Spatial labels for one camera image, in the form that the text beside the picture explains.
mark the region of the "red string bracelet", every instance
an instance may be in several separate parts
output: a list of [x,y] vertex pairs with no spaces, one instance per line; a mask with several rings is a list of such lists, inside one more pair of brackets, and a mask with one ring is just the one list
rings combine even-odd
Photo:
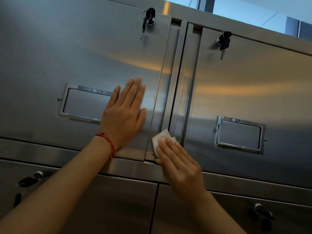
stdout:
[[111,144],[111,155],[110,155],[110,159],[112,159],[113,157],[115,157],[116,152],[115,152],[115,147],[112,143],[112,141],[109,139],[108,135],[105,132],[101,132],[101,133],[97,133],[96,136],[101,136],[104,139],[106,139],[110,144]]

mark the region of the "cleaning wipe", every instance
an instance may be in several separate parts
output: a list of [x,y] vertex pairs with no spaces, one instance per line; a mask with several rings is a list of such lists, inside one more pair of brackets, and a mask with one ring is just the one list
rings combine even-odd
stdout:
[[[155,154],[156,154],[157,157],[158,157],[158,154],[157,154],[157,152],[156,152],[156,148],[157,148],[157,146],[158,146],[158,140],[160,140],[160,139],[165,139],[166,137],[171,138],[171,136],[170,136],[170,134],[169,134],[169,131],[168,131],[167,129],[165,129],[164,131],[160,132],[158,135],[156,135],[155,137],[152,138],[154,151],[155,151]],[[172,137],[171,140],[172,140],[173,142],[176,142],[175,137]]]

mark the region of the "metal label frame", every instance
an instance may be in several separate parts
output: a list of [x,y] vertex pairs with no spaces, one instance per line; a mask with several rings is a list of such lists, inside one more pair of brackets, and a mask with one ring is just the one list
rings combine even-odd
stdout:
[[96,93],[96,94],[102,94],[102,95],[106,95],[106,96],[111,96],[112,92],[105,91],[105,90],[98,90],[98,89],[94,89],[94,88],[89,88],[89,87],[85,87],[85,86],[81,86],[81,85],[70,85],[70,84],[65,83],[58,115],[60,117],[67,118],[69,120],[78,120],[78,121],[83,121],[83,122],[88,122],[88,123],[99,124],[101,122],[100,119],[84,117],[84,116],[64,112],[64,107],[66,104],[66,99],[67,99],[69,89],[82,90],[82,91],[86,91],[86,92],[90,92],[90,93]]
[[[256,148],[250,148],[250,147],[220,142],[221,125],[222,125],[223,121],[230,121],[230,122],[260,127],[261,131],[260,131],[260,139],[259,139],[259,148],[256,149]],[[234,150],[238,150],[238,151],[242,151],[242,152],[248,152],[248,153],[263,154],[264,142],[266,141],[264,139],[265,132],[266,132],[265,124],[255,123],[255,122],[251,122],[251,121],[245,121],[245,120],[232,118],[232,117],[217,116],[216,127],[213,129],[213,133],[215,135],[214,140],[213,140],[213,146],[216,148],[220,147],[220,148],[234,149]]]

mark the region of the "white tissue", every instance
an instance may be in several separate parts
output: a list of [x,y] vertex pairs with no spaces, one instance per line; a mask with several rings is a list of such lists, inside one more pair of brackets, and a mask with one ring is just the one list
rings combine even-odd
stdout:
[[155,151],[155,154],[156,154],[157,157],[158,157],[158,154],[156,152],[156,148],[158,146],[158,140],[165,139],[166,137],[169,137],[169,138],[171,138],[171,140],[173,142],[176,142],[175,137],[171,137],[170,134],[169,134],[169,131],[167,129],[165,129],[164,131],[160,132],[158,135],[156,135],[155,137],[152,138],[154,151]]

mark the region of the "person's left hand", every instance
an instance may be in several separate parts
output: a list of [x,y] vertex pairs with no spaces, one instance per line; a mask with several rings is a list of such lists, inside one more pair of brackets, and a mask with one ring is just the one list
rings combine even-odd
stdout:
[[120,94],[116,86],[103,112],[100,132],[107,133],[115,150],[133,140],[145,122],[146,108],[140,111],[140,106],[146,86],[141,82],[140,77],[131,78]]

